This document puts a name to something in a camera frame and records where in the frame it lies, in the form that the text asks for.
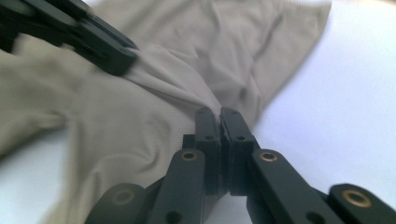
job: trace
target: beige cloth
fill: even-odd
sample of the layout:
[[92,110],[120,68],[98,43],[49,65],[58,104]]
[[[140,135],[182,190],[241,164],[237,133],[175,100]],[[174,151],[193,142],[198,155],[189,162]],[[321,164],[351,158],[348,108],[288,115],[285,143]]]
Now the beige cloth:
[[140,48],[124,78],[28,38],[0,53],[0,155],[66,126],[62,199],[47,223],[83,223],[123,182],[165,175],[194,111],[239,110],[252,127],[317,43],[329,4],[281,0],[107,0],[95,13]]

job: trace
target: crumpled cloth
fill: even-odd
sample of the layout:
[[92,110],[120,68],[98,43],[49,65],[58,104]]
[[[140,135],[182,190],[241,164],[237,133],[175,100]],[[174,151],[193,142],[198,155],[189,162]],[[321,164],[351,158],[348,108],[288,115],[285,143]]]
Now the crumpled cloth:
[[0,155],[67,127],[64,190],[45,223],[84,223],[119,183],[166,174],[194,112],[222,106],[253,127],[318,42],[330,4],[284,0],[106,0],[95,14],[130,37],[125,77],[34,38],[0,52]]

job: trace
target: white surface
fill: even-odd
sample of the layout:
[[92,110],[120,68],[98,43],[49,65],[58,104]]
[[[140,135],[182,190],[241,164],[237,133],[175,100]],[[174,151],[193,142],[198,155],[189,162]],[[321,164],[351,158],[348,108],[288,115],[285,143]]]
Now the white surface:
[[[396,208],[396,7],[335,2],[327,30],[254,134],[313,187],[364,187]],[[66,132],[0,163],[0,223],[37,223],[59,196]],[[251,223],[244,198],[225,197],[208,224]]]

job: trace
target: screw hole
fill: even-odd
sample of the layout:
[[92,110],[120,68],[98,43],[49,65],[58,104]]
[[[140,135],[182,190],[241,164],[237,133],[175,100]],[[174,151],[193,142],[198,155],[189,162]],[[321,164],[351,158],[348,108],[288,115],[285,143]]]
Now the screw hole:
[[181,155],[181,158],[184,161],[195,161],[198,158],[198,155],[194,152],[185,152]]
[[358,207],[370,207],[372,205],[370,199],[367,198],[367,196],[354,189],[344,190],[343,196],[349,203],[352,203]]
[[306,214],[306,219],[308,219],[312,224],[324,224],[324,218],[318,213],[309,212]]
[[179,212],[169,212],[165,216],[165,221],[168,224],[180,223],[183,216]]
[[125,205],[134,199],[134,192],[130,189],[122,189],[116,192],[111,201],[115,205]]
[[260,159],[262,159],[263,161],[276,161],[277,156],[269,152],[263,152],[262,154],[260,154]]

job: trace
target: black mechanical arm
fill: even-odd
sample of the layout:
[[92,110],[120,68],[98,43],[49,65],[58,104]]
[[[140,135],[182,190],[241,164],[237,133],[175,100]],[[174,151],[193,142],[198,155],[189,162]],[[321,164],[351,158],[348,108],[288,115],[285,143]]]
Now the black mechanical arm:
[[19,34],[74,51],[113,76],[136,60],[136,44],[93,15],[81,0],[0,0],[0,49],[10,53]]
[[226,192],[247,196],[254,224],[394,224],[396,213],[358,186],[311,188],[279,153],[261,149],[240,113],[195,114],[166,176],[146,189],[120,184],[92,209],[86,224],[201,224]]

